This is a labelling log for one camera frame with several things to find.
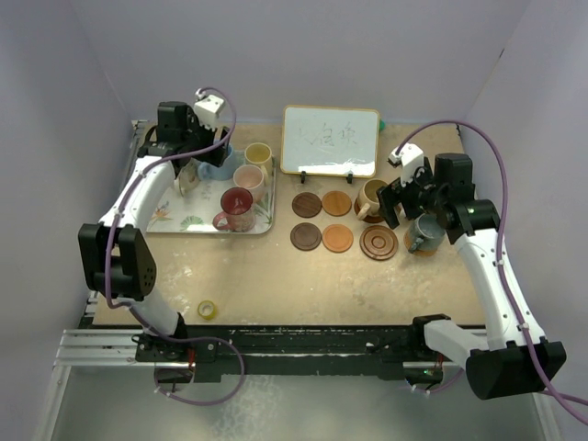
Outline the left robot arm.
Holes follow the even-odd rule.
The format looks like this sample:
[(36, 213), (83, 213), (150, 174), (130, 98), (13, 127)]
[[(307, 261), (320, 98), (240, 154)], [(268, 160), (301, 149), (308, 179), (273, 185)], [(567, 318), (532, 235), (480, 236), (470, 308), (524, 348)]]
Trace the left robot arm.
[(228, 104), (205, 92), (194, 105), (160, 103), (130, 180), (109, 211), (78, 232), (87, 286), (102, 294), (110, 309), (129, 310), (145, 333), (158, 337), (157, 350), (169, 360), (186, 355), (187, 328), (155, 287), (157, 267), (144, 234), (160, 197), (193, 158), (215, 166), (225, 162), (233, 129), (220, 129), (218, 119)]

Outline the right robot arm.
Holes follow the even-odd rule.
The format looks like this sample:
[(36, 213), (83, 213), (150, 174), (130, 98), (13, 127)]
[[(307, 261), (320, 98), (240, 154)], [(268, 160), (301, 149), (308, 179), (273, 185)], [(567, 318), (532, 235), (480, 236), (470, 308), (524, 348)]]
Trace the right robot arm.
[(491, 201), (475, 196), (471, 159), (441, 153), (430, 162), (422, 152), (400, 152), (388, 161), (401, 175), (378, 189), (380, 216), (396, 228), (398, 206), (409, 220), (432, 215), (468, 269), (486, 322), (479, 337), (444, 314), (417, 317), (410, 352), (419, 359), (435, 353), (449, 358), (482, 400), (543, 391), (566, 352), (562, 343), (547, 339), (526, 306), (499, 234), (499, 214)]

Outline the grey stoneware cup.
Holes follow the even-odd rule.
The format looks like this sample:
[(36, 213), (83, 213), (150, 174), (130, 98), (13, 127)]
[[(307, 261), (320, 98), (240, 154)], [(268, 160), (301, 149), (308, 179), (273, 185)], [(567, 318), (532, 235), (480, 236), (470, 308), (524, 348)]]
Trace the grey stoneware cup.
[(411, 250), (420, 248), (422, 250), (438, 249), (446, 237), (446, 232), (436, 221), (436, 217), (430, 214), (423, 214), (410, 225), (408, 230), (413, 240)]

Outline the ringed brown wood coaster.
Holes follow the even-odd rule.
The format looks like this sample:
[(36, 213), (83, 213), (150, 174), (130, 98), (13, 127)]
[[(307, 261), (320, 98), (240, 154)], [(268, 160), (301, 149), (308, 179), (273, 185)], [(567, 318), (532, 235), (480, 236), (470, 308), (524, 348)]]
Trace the ringed brown wood coaster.
[(399, 249), (394, 231), (379, 225), (366, 228), (360, 236), (359, 245), (364, 255), (376, 261), (391, 259)]

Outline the dark walnut coaster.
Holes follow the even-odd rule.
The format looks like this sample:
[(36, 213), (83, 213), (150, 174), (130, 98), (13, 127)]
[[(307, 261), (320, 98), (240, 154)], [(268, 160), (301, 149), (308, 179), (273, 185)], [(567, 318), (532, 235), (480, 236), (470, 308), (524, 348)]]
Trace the dark walnut coaster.
[(322, 201), (311, 192), (302, 192), (292, 199), (291, 207), (296, 215), (309, 219), (321, 212)]
[(311, 251), (322, 242), (322, 232), (316, 225), (302, 222), (292, 228), (290, 241), (301, 251)]

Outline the light wood coaster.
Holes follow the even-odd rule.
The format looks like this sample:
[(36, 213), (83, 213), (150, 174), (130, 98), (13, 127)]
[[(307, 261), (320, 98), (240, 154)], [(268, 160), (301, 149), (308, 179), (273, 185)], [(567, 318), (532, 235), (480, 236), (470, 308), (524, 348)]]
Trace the light wood coaster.
[(344, 216), (351, 206), (351, 198), (343, 191), (329, 191), (322, 197), (322, 209), (331, 216)]
[(344, 253), (354, 242), (353, 232), (343, 224), (328, 225), (322, 232), (324, 247), (333, 253)]

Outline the floral serving tray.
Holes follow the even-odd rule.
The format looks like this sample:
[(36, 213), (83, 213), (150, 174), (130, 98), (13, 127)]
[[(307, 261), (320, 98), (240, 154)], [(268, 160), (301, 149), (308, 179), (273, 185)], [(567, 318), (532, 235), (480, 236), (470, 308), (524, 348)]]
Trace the floral serving tray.
[[(244, 150), (235, 150), (240, 166), (248, 164)], [(259, 202), (254, 202), (255, 226), (249, 232), (262, 234), (274, 223), (275, 181), (277, 161), (273, 154), (273, 167), (266, 186), (266, 193)], [(164, 192), (148, 223), (147, 231), (152, 233), (221, 233), (212, 221), (221, 211), (221, 196), (228, 189), (236, 187), (233, 179), (200, 180), (196, 188), (185, 197), (175, 191), (175, 183)]]

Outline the tan stoneware mug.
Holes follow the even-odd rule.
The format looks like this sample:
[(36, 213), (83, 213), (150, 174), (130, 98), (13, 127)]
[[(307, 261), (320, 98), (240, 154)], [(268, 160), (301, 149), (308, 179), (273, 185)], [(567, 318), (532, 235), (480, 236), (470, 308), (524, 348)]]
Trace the tan stoneware mug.
[(362, 220), (367, 215), (379, 215), (379, 200), (377, 197), (377, 190), (386, 186), (387, 183), (380, 179), (369, 179), (358, 191), (356, 199), (358, 199), (360, 211), (358, 217)]

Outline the pink mug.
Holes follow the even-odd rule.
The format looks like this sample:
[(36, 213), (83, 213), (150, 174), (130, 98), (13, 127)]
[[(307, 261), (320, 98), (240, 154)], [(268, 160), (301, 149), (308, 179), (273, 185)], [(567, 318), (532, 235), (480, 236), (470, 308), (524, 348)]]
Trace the pink mug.
[(269, 176), (263, 166), (244, 164), (235, 170), (232, 179), (237, 187), (244, 188), (252, 194), (254, 202), (259, 202), (266, 193)]

